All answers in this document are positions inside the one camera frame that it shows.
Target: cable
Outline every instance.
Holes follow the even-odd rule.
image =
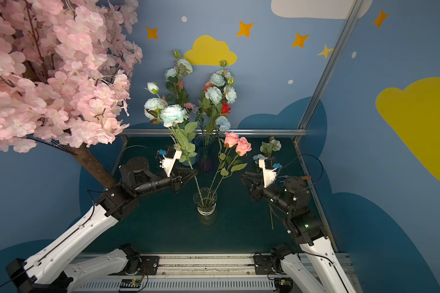
[[[32,265],[31,267],[27,268],[26,270],[24,270],[23,272],[19,273],[18,275],[14,276],[13,278],[11,278],[10,280],[8,280],[7,282],[3,283],[0,285],[0,287],[5,286],[6,284],[10,283],[11,281],[13,281],[14,279],[18,278],[21,274],[26,273],[29,269],[31,269],[34,265]]]

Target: glass vase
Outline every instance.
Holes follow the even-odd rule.
[[[203,225],[212,225],[217,220],[217,193],[210,187],[202,187],[194,193],[194,203],[199,212],[198,218]]]
[[[211,135],[202,134],[194,139],[197,146],[197,169],[202,172],[209,171],[213,168],[212,146],[213,137]]]

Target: blue hydrangea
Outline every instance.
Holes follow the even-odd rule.
[[[228,121],[228,118],[225,116],[218,116],[218,118],[215,120],[215,124],[219,126],[220,131],[227,131],[230,129],[231,124]]]

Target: brown tree trunk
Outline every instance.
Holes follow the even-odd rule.
[[[111,188],[116,184],[116,180],[101,162],[90,152],[85,144],[78,149],[64,145],[65,149],[75,153],[73,157],[83,166],[104,188]]]

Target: pink rose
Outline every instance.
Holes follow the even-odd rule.
[[[247,139],[245,137],[240,138],[238,145],[236,146],[236,153],[243,156],[250,150],[252,150],[251,144],[247,142]]]
[[[225,147],[231,148],[240,141],[240,137],[237,136],[234,132],[226,132],[225,135]]]

